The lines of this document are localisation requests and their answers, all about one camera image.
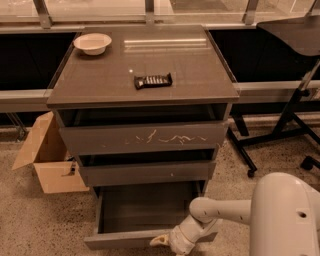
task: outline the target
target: speckled floor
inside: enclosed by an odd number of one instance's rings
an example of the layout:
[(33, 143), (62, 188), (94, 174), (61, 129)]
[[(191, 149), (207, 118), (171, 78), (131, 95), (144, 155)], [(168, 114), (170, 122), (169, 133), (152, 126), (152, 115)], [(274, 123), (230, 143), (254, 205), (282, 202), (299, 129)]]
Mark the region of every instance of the speckled floor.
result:
[[(303, 118), (320, 134), (319, 115)], [(268, 133), (275, 122), (274, 118), (247, 121), (251, 135)], [(0, 255), (174, 255), (167, 248), (90, 251), (83, 238), (93, 232), (95, 199), (89, 192), (44, 194), (31, 165), (12, 171), (21, 147), (15, 136), (13, 129), (0, 130)], [(256, 182), (271, 172), (296, 175), (315, 187), (320, 184), (319, 169), (306, 172), (299, 168), (305, 155), (320, 159), (320, 146), (308, 136), (251, 146), (248, 153), (259, 169), (253, 179), (247, 177), (248, 167), (231, 142), (225, 141), (208, 197), (250, 199)], [(215, 241), (198, 245), (191, 255), (247, 256), (249, 228), (224, 221)]]

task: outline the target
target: brown cabinet top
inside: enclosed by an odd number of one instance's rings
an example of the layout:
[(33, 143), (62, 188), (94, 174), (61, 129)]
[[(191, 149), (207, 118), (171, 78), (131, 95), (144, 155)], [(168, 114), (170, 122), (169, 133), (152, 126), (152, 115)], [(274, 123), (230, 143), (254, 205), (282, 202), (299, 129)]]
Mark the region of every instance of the brown cabinet top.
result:
[[(100, 28), (102, 55), (74, 49), (47, 102), (50, 108), (235, 102), (238, 94), (201, 26)], [(134, 76), (171, 73), (170, 87), (137, 90)]]

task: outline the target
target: white robotic arm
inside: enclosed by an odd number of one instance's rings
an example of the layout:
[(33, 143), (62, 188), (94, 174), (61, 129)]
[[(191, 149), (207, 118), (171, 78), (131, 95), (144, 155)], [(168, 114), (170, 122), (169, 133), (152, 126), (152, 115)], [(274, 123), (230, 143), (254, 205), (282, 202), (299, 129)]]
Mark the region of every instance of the white robotic arm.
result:
[(217, 232), (222, 219), (250, 225), (251, 256), (319, 256), (320, 194), (302, 180), (284, 173), (263, 177), (251, 200), (196, 198), (190, 215), (151, 245), (168, 245), (178, 255)]

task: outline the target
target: cardboard box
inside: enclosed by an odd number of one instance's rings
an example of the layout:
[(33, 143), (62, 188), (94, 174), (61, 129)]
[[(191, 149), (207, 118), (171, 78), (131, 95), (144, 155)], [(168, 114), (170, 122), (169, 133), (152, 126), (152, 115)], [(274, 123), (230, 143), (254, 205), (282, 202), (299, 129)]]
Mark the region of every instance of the cardboard box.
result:
[(79, 166), (71, 172), (59, 127), (52, 112), (37, 118), (20, 149), (12, 170), (33, 164), (44, 193), (88, 191), (79, 174)]

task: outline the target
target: white bowl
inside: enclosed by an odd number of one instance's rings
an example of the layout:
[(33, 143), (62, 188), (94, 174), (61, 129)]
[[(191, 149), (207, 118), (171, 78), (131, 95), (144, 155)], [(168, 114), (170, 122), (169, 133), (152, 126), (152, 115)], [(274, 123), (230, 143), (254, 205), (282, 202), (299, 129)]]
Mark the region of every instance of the white bowl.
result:
[(105, 34), (92, 33), (79, 36), (73, 41), (73, 44), (77, 49), (83, 50), (87, 55), (99, 55), (106, 50), (106, 47), (111, 44), (111, 42), (112, 39)]

